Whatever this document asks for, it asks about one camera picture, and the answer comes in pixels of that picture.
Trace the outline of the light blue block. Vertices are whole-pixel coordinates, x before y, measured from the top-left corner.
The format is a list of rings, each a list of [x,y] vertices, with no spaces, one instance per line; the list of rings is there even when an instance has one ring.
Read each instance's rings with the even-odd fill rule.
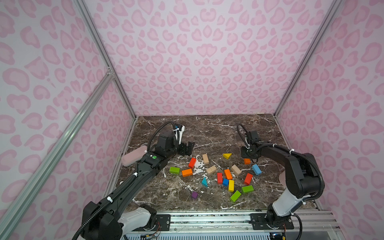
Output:
[[[259,176],[262,174],[262,171],[257,164],[252,165],[252,169],[253,169],[256,176]]]

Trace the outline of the yellow triangle block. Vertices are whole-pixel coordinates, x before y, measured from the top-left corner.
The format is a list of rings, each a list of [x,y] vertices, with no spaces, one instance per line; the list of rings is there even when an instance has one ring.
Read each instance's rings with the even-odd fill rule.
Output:
[[[229,160],[231,156],[232,156],[232,153],[225,153],[225,154],[223,154],[223,157],[225,159],[227,159],[227,160]]]

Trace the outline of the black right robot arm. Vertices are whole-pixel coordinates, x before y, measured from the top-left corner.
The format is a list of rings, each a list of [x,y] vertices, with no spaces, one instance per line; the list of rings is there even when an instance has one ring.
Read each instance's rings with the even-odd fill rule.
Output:
[[[259,158],[265,157],[285,168],[286,189],[268,206],[265,215],[265,222],[269,228],[282,227],[307,201],[322,196],[325,181],[312,154],[301,154],[293,149],[263,141],[257,131],[248,131],[242,124],[238,124],[236,128],[245,144],[241,147],[243,158],[257,162]]]

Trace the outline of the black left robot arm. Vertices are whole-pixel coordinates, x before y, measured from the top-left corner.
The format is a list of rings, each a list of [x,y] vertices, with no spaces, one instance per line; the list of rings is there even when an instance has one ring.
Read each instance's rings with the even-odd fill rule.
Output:
[[[83,210],[82,223],[73,239],[122,240],[138,228],[151,230],[157,211],[141,205],[132,212],[127,206],[175,155],[191,154],[194,143],[182,142],[185,126],[168,121],[151,136],[146,153],[136,162],[135,172],[98,203],[89,202]]]

